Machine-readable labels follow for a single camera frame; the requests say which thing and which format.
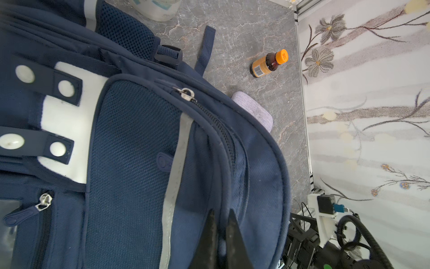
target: reflective strip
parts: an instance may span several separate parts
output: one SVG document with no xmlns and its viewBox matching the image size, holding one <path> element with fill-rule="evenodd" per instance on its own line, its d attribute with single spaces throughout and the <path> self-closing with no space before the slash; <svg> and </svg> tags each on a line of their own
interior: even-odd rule
<svg viewBox="0 0 430 269">
<path fill-rule="evenodd" d="M 179 124 L 178 145 L 176 146 L 173 158 L 172 169 L 170 170 L 169 183 L 167 184 L 166 195 L 163 203 L 163 248 L 161 250 L 159 269 L 167 269 L 170 260 L 170 235 L 172 232 L 173 212 L 175 211 L 176 198 L 182 179 L 185 157 L 187 156 L 188 139 L 190 137 L 193 119 L 185 113 L 181 114 Z"/>
<path fill-rule="evenodd" d="M 95 16 L 97 0 L 85 0 L 83 3 L 83 12 L 85 15 L 86 25 L 89 30 L 95 31 L 97 18 Z"/>
</svg>

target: snap button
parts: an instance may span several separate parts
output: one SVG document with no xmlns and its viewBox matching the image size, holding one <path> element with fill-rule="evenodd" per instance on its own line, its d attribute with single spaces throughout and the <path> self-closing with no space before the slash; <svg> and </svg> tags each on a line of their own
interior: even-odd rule
<svg viewBox="0 0 430 269">
<path fill-rule="evenodd" d="M 7 133 L 0 136 L 0 147 L 5 149 L 17 149 L 24 145 L 24 138 L 16 133 Z"/>
<path fill-rule="evenodd" d="M 58 90 L 66 97 L 72 97 L 75 94 L 75 87 L 68 80 L 62 80 L 58 83 Z"/>
<path fill-rule="evenodd" d="M 15 74 L 18 77 L 18 79 L 25 83 L 33 83 L 35 76 L 33 73 L 33 70 L 30 69 L 30 67 L 26 65 L 18 65 L 15 68 Z"/>
<path fill-rule="evenodd" d="M 56 157 L 61 157 L 63 156 L 67 149 L 66 146 L 61 143 L 61 142 L 53 142 L 50 146 L 49 146 L 49 150 L 51 151 L 51 154 L 56 156 Z"/>
</svg>

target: zipper pull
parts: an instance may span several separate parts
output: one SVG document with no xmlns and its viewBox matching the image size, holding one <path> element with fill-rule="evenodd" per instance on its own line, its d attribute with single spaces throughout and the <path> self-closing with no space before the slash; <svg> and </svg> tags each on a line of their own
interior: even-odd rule
<svg viewBox="0 0 430 269">
<path fill-rule="evenodd" d="M 48 193 L 44 193 L 39 198 L 40 203 L 35 206 L 28 207 L 15 213 L 7 214 L 3 218 L 3 222 L 6 226 L 12 227 L 21 224 L 23 221 L 37 215 L 40 211 L 47 209 L 52 202 L 52 196 Z"/>
<path fill-rule="evenodd" d="M 191 89 L 188 89 L 188 88 L 179 89 L 177 87 L 172 87 L 172 88 L 175 89 L 178 93 L 180 93 L 183 99 L 187 101 L 192 101 L 192 100 L 197 101 L 194 98 L 194 92 Z"/>
</svg>

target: flower pattern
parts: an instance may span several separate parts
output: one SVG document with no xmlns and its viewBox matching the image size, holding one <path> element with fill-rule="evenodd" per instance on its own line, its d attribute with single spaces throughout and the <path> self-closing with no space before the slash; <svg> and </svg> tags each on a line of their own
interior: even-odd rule
<svg viewBox="0 0 430 269">
<path fill-rule="evenodd" d="M 402 189 L 409 190 L 410 185 L 409 185 L 409 183 L 403 181 L 403 182 L 400 182 L 400 187 Z"/>
<path fill-rule="evenodd" d="M 388 164 L 381 165 L 381 168 L 384 169 L 385 171 L 389 171 L 390 170 L 390 166 Z"/>
<path fill-rule="evenodd" d="M 319 25 L 315 29 L 315 33 L 322 33 L 321 44 L 327 42 L 330 38 L 332 41 L 336 41 L 347 29 L 344 19 L 344 14 L 332 16 L 330 23 L 327 23 L 325 19 L 319 20 Z"/>
<path fill-rule="evenodd" d="M 371 193 L 374 197 L 376 197 L 376 196 L 378 195 L 378 190 L 373 189 L 373 190 L 371 190 L 371 191 L 370 191 L 370 193 Z"/>
<path fill-rule="evenodd" d="M 304 63 L 308 68 L 308 74 L 310 77 L 317 77 L 319 70 L 323 73 L 327 73 L 330 69 L 333 69 L 334 54 L 329 49 L 323 49 L 321 53 L 318 50 L 312 50 L 312 58 L 306 58 Z"/>
</svg>

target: white fabric panel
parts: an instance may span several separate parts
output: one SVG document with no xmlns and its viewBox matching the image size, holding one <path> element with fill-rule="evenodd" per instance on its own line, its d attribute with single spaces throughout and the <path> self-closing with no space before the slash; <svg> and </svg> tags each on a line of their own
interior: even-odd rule
<svg viewBox="0 0 430 269">
<path fill-rule="evenodd" d="M 108 78 L 64 62 L 58 62 L 55 69 L 82 79 L 80 103 L 75 106 L 46 96 L 40 125 L 43 130 L 73 140 L 74 147 L 67 165 L 45 157 L 37 159 L 44 167 L 60 175 L 78 183 L 86 183 L 92 120 L 98 97 Z"/>
</svg>

